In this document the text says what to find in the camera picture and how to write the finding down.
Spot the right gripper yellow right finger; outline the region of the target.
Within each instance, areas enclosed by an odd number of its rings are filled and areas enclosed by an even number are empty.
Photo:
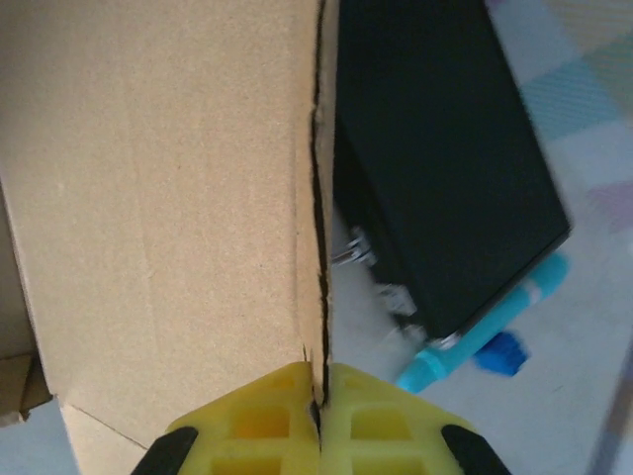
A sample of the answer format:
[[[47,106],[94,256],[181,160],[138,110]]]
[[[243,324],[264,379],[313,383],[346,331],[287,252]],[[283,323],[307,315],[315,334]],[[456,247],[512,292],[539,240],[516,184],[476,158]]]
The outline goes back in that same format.
[[[351,366],[329,368],[321,474],[508,474],[466,420]]]

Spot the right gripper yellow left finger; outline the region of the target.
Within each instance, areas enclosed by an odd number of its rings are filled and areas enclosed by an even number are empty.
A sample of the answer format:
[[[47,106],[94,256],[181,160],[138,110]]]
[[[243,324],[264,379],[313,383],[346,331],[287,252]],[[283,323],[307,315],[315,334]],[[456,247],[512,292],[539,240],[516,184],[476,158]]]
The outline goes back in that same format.
[[[317,474],[311,366],[283,366],[171,423],[135,474]]]

